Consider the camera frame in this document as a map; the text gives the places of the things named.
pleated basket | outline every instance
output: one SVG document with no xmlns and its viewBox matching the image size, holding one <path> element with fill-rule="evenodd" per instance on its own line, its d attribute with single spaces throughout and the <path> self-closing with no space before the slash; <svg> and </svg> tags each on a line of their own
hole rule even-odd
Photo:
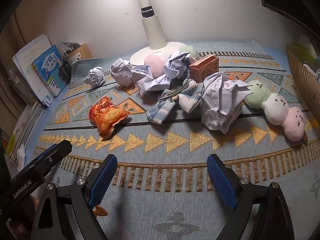
<svg viewBox="0 0 320 240">
<path fill-rule="evenodd" d="M 316 73 L 320 64 L 294 45 L 287 45 L 286 51 L 294 83 L 313 116 L 320 123 L 320 83 L 303 65 L 307 64 Z"/>
</svg>

plush toy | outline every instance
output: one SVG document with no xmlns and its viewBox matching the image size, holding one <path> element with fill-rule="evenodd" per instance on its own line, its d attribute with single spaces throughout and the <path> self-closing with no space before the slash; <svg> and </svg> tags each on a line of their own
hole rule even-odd
<svg viewBox="0 0 320 240">
<path fill-rule="evenodd" d="M 251 108 L 260 109 L 262 102 L 266 101 L 270 96 L 270 91 L 266 84 L 260 80 L 252 80 L 248 84 L 248 88 L 253 91 L 253 93 L 248 95 L 244 101 Z"/>
<path fill-rule="evenodd" d="M 281 125 L 289 111 L 287 101 L 278 93 L 271 93 L 269 98 L 262 102 L 261 107 L 267 120 L 274 125 Z"/>
<path fill-rule="evenodd" d="M 150 71 L 153 78 L 158 78 L 164 74 L 164 60 L 158 55 L 149 55 L 144 60 L 144 65 L 150 65 Z"/>
<path fill-rule="evenodd" d="M 192 46 L 182 46 L 179 50 L 180 51 L 190 52 L 190 57 L 194 58 L 195 60 L 199 60 L 200 59 L 198 52 Z"/>
<path fill-rule="evenodd" d="M 303 112 L 297 107 L 290 107 L 287 118 L 281 124 L 284 134 L 291 141 L 299 141 L 303 137 L 305 122 Z"/>
</svg>

green plush ball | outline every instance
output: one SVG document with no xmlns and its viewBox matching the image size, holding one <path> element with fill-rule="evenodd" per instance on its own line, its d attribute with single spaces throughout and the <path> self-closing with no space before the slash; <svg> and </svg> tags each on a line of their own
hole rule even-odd
<svg viewBox="0 0 320 240">
<path fill-rule="evenodd" d="M 252 80 L 248 84 L 248 88 L 253 93 L 246 96 L 244 101 L 251 108 L 260 109 L 262 102 L 269 98 L 270 90 L 267 88 L 267 85 L 260 80 Z"/>
<path fill-rule="evenodd" d="M 180 51 L 187 51 L 187 52 L 190 52 L 190 57 L 191 58 L 194 58 L 195 60 L 199 60 L 200 57 L 199 57 L 199 53 L 196 51 L 196 49 L 192 46 L 182 46 L 180 49 Z"/>
</svg>

silver bolt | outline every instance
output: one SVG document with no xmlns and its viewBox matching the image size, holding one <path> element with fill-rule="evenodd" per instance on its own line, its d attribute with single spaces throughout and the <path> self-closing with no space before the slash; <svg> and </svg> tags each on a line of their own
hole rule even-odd
<svg viewBox="0 0 320 240">
<path fill-rule="evenodd" d="M 242 184 L 244 184 L 244 185 L 246 185 L 246 184 L 249 183 L 248 179 L 246 179 L 246 178 L 241 178 L 241 179 L 240 179 L 240 182 L 241 182 Z"/>
<path fill-rule="evenodd" d="M 84 178 L 80 178 L 80 179 L 77 180 L 77 184 L 78 185 L 82 185 L 84 183 L 85 183 L 85 179 Z"/>
<path fill-rule="evenodd" d="M 274 188 L 279 188 L 279 184 L 278 183 L 276 183 L 276 182 L 272 182 L 272 187 L 274 187 Z"/>
<path fill-rule="evenodd" d="M 53 187 L 54 187 L 54 185 L 50 183 L 47 185 L 47 190 L 53 189 Z"/>
</svg>

small cardboard box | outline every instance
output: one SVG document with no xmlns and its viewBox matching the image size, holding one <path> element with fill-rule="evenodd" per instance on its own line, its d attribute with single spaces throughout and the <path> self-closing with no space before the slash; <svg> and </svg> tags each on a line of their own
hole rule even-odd
<svg viewBox="0 0 320 240">
<path fill-rule="evenodd" d="M 197 83 L 201 83 L 207 76 L 219 72 L 219 58 L 208 55 L 189 66 L 190 77 Z"/>
<path fill-rule="evenodd" d="M 71 52 L 69 55 L 66 55 L 66 59 L 70 64 L 85 58 L 92 58 L 91 52 L 87 44 L 83 44 L 79 49 L 76 49 L 75 51 Z"/>
</svg>

